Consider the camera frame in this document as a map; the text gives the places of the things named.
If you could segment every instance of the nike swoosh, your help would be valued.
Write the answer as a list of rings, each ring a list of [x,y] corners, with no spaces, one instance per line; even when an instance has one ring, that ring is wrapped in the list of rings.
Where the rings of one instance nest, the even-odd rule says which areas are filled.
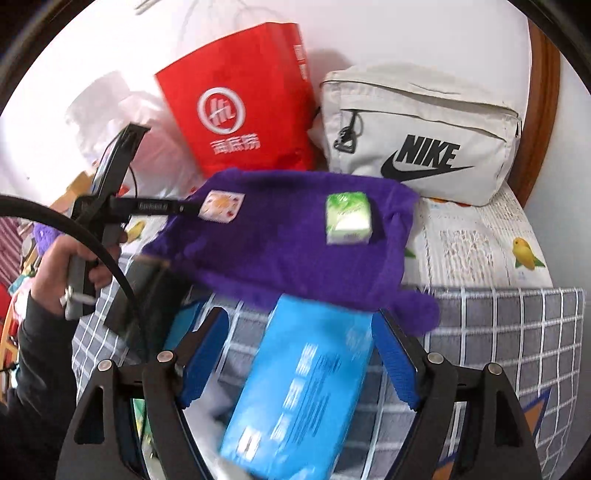
[[[385,179],[397,180],[400,182],[424,179],[426,177],[433,177],[435,175],[443,175],[444,173],[451,173],[452,171],[464,170],[466,168],[472,168],[474,165],[469,167],[456,167],[448,170],[441,170],[439,168],[431,168],[429,170],[399,170],[394,166],[394,156],[397,152],[394,152],[388,157],[384,165],[382,165],[382,177]]]

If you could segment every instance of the wooden frame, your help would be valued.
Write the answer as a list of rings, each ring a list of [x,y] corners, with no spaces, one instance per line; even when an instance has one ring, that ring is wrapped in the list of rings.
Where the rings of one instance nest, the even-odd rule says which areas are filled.
[[[544,163],[554,128],[560,89],[560,52],[529,20],[531,41],[530,94],[521,143],[507,179],[525,206]]]
[[[4,368],[5,359],[9,354],[11,361],[15,362],[17,360],[18,348],[8,338],[8,333],[10,332],[10,326],[13,320],[12,305],[10,305],[2,328],[2,335],[0,336],[0,368]],[[0,402],[6,403],[3,391],[0,391]]]

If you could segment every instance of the red paper bag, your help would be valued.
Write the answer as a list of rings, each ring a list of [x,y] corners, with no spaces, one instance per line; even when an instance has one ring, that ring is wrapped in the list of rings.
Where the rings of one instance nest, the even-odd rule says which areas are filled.
[[[156,78],[206,177],[229,167],[313,168],[314,94],[297,24],[220,38]]]

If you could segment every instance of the green tissue pack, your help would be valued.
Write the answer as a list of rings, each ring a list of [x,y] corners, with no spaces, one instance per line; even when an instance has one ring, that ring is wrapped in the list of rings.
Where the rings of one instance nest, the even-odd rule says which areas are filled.
[[[326,243],[367,244],[372,234],[371,207],[362,192],[333,193],[326,199]]]

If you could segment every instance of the black sleeve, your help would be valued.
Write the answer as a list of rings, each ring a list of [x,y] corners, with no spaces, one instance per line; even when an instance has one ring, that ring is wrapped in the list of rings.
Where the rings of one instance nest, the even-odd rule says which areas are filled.
[[[72,338],[77,325],[48,312],[29,296],[18,331],[18,386],[8,393],[8,408],[0,410],[0,449],[11,451],[16,457],[12,461],[20,468],[34,465],[39,473],[51,475],[53,470],[55,475],[76,409]]]

